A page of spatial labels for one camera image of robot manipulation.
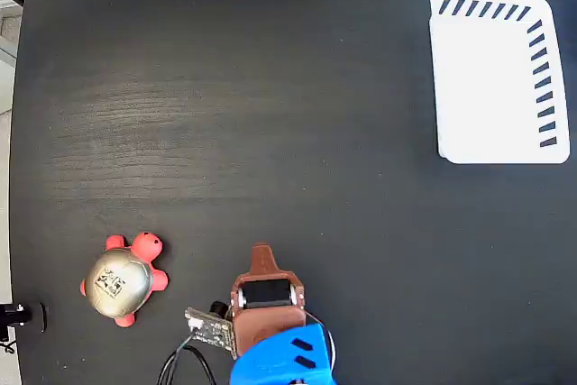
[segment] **turtle leg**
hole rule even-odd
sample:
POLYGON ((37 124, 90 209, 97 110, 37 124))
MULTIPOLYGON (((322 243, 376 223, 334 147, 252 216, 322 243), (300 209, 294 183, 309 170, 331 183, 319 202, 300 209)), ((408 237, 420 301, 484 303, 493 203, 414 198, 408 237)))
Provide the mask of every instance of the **turtle leg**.
POLYGON ((134 325, 136 318, 134 317, 134 313, 132 313, 131 315, 117 317, 114 321, 118 326, 121 326, 122 328, 127 328, 128 326, 134 325))
POLYGON ((112 250, 113 248, 123 248, 124 247, 124 237, 120 234, 113 234, 106 240, 106 250, 112 250))
POLYGON ((163 270, 152 270, 152 290, 164 290, 169 285, 169 276, 163 270))

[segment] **stuffed turtle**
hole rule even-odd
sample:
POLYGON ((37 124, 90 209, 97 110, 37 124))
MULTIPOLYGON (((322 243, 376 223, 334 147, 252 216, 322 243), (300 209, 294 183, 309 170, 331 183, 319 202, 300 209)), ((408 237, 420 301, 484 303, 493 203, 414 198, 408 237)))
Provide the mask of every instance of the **stuffed turtle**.
POLYGON ((80 292, 117 325, 134 324, 134 312, 153 291, 164 290, 169 284, 166 273, 155 270, 151 263, 161 251, 162 242, 149 232, 136 236, 130 247, 125 246, 120 234, 110 236, 106 252, 82 280, 80 292))

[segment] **wire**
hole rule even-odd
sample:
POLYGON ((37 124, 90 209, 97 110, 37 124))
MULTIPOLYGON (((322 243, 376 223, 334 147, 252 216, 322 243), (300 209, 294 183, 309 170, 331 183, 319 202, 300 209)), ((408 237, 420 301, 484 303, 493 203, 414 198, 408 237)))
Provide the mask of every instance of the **wire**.
POLYGON ((192 339, 194 334, 189 335, 184 341, 177 347, 177 349, 170 354, 167 360, 164 362, 162 366, 162 370, 160 370, 160 375, 158 380, 156 381, 156 385, 172 385, 172 381, 174 379, 174 373, 177 369, 177 365, 179 362, 180 353, 184 351, 192 352, 202 365, 203 370, 205 371, 206 378, 208 379, 208 383, 210 385, 216 385, 215 375, 213 374, 212 370, 210 370, 210 366, 208 362, 206 362, 205 357, 203 354, 194 346, 188 344, 188 342, 192 339))
POLYGON ((334 345, 333 335, 331 334, 331 332, 328 330, 325 323, 321 319, 319 319, 318 317, 316 317, 315 315, 313 315, 312 313, 310 313, 308 311, 306 311, 305 313, 307 313, 307 316, 309 316, 311 319, 313 319, 315 322, 317 322, 319 325, 321 325, 323 327, 323 329, 325 330, 326 334, 328 335, 328 340, 331 344, 331 371, 333 371, 334 362, 336 361, 336 347, 334 345))
POLYGON ((0 343, 0 347, 4 347, 4 352, 10 353, 11 355, 14 355, 14 354, 16 353, 16 351, 14 350, 14 348, 13 348, 12 346, 13 346, 15 343, 16 343, 15 340, 13 340, 12 342, 10 342, 9 344, 0 343))

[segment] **white tray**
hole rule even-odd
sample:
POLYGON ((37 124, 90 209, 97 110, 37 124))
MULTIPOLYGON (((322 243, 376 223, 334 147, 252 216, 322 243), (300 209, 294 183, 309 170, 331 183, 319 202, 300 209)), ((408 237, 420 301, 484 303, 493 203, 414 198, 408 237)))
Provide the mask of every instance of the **white tray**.
POLYGON ((563 72, 545 0, 431 0, 430 31, 441 156, 567 160, 563 72))

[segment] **circuit board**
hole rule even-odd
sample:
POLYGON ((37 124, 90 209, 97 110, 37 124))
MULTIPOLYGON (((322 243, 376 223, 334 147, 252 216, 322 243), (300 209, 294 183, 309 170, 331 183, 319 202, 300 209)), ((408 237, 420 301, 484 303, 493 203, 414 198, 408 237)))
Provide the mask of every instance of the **circuit board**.
POLYGON ((187 308, 184 316, 192 332, 192 340, 220 347, 230 352, 234 360, 237 358, 234 329, 231 321, 203 313, 192 307, 187 308))

